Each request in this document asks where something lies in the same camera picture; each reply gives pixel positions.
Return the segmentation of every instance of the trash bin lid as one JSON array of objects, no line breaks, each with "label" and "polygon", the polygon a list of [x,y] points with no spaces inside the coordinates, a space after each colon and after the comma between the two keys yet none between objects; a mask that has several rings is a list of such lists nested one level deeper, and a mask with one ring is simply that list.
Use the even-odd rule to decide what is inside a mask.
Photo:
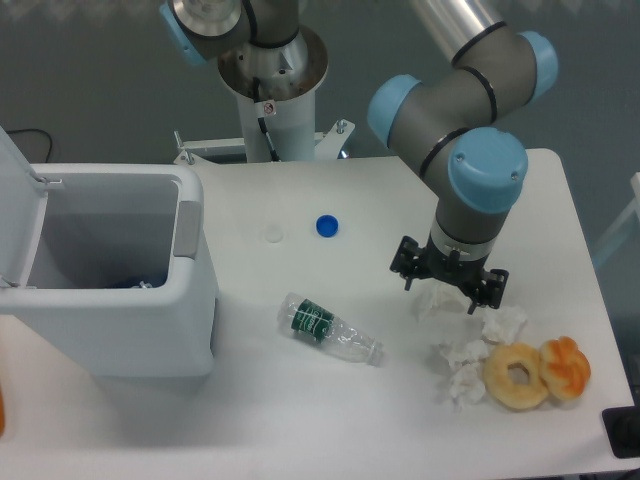
[{"label": "trash bin lid", "polygon": [[46,184],[0,128],[0,288],[26,285],[46,204]]}]

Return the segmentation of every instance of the blue bottle cap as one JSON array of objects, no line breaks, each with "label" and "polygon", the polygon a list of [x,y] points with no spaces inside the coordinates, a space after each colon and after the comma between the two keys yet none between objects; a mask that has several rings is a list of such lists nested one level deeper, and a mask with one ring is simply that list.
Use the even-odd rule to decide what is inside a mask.
[{"label": "blue bottle cap", "polygon": [[338,232],[338,219],[333,215],[322,215],[316,220],[316,230],[320,236],[331,238]]}]

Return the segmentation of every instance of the bottle cap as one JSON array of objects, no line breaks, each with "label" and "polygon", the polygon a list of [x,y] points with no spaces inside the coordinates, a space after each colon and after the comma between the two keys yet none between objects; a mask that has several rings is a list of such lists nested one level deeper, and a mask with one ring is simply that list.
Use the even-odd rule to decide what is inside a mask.
[{"label": "bottle cap", "polygon": [[369,350],[369,357],[367,357],[367,363],[374,367],[380,366],[380,361],[382,360],[382,343],[377,340],[373,342],[371,345],[371,350]]},{"label": "bottle cap", "polygon": [[320,236],[331,238],[338,232],[338,219],[333,215],[322,215],[316,220],[316,230]]}]

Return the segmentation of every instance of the blue joint cap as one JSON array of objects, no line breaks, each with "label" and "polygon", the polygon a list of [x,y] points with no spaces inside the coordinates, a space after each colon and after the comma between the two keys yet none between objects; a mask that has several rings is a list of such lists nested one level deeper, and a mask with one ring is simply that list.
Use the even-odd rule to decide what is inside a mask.
[{"label": "blue joint cap", "polygon": [[469,207],[498,214],[516,203],[527,167],[527,152],[516,137],[491,127],[476,128],[451,150],[449,180]]},{"label": "blue joint cap", "polygon": [[536,56],[536,88],[531,101],[549,90],[558,79],[558,55],[549,40],[536,32],[519,33],[524,37]]},{"label": "blue joint cap", "polygon": [[338,233],[338,219],[333,215],[322,215],[316,220],[316,231],[321,237],[331,238]]},{"label": "blue joint cap", "polygon": [[419,83],[420,80],[411,75],[398,75],[387,80],[371,99],[367,123],[386,147],[389,146],[389,134],[398,110],[409,92]]},{"label": "blue joint cap", "polygon": [[171,40],[173,40],[176,48],[180,51],[182,58],[184,58],[192,67],[198,67],[206,64],[207,61],[198,53],[184,34],[166,2],[160,6],[160,15],[162,15],[162,18],[169,29]]}]

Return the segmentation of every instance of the green bottle label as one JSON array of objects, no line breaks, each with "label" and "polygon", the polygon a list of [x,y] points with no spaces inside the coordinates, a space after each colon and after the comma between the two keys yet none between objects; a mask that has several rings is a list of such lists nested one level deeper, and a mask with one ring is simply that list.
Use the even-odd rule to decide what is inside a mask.
[{"label": "green bottle label", "polygon": [[321,342],[327,336],[329,327],[333,323],[333,313],[305,299],[293,316],[291,328],[299,332],[308,333]]}]

